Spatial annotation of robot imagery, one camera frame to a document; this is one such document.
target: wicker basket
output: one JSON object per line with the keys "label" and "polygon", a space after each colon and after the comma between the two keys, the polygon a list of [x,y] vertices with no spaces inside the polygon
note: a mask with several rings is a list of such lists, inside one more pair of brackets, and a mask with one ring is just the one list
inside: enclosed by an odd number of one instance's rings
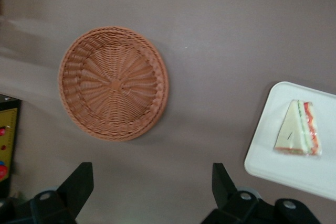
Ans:
{"label": "wicker basket", "polygon": [[167,71],[158,51],[123,27],[80,36],[62,60],[58,81],[70,117],[102,140],[142,135],[159,120],[168,98]]}

